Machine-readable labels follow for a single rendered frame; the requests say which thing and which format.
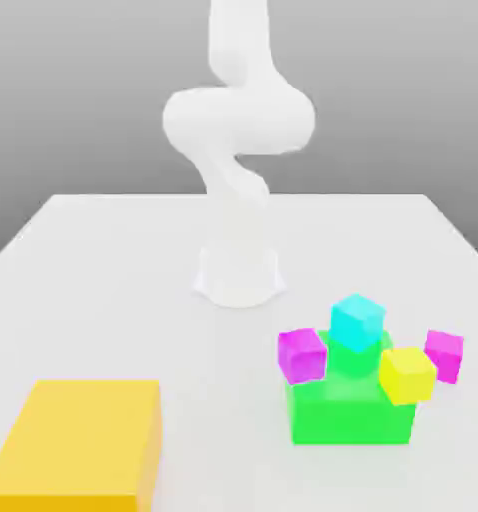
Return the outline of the large green box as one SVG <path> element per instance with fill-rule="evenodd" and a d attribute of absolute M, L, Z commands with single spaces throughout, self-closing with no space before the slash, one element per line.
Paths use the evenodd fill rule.
<path fill-rule="evenodd" d="M 379 384 L 381 354 L 393 347 L 388 332 L 362 353 L 317 332 L 327 347 L 325 377 L 285 385 L 292 442 L 296 445 L 407 444 L 416 406 L 395 406 Z"/>

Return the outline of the small yellow cube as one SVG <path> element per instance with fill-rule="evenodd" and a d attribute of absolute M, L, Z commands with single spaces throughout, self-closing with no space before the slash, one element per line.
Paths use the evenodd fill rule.
<path fill-rule="evenodd" d="M 399 347 L 382 352 L 379 383 L 394 406 L 413 405 L 431 399 L 437 367 L 418 347 Z"/>

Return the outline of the large orange box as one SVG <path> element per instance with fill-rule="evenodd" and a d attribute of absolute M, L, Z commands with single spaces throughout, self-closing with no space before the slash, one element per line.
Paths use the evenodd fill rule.
<path fill-rule="evenodd" d="M 40 380 L 0 450 L 0 512 L 152 512 L 156 380 Z"/>

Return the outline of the small cyan cube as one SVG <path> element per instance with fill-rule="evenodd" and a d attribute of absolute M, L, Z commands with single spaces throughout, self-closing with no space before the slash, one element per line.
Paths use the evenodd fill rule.
<path fill-rule="evenodd" d="M 360 353 L 381 339 L 385 315 L 386 309 L 373 300 L 350 295 L 332 306 L 329 336 Z"/>

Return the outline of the small magenta cube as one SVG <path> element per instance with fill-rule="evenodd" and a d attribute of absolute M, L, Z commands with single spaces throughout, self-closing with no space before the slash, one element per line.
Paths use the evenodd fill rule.
<path fill-rule="evenodd" d="M 437 367 L 437 379 L 456 384 L 463 358 L 464 338 L 446 332 L 429 330 L 424 352 Z"/>
<path fill-rule="evenodd" d="M 326 373 L 327 346 L 313 328 L 281 332 L 278 364 L 289 385 L 321 380 Z"/>

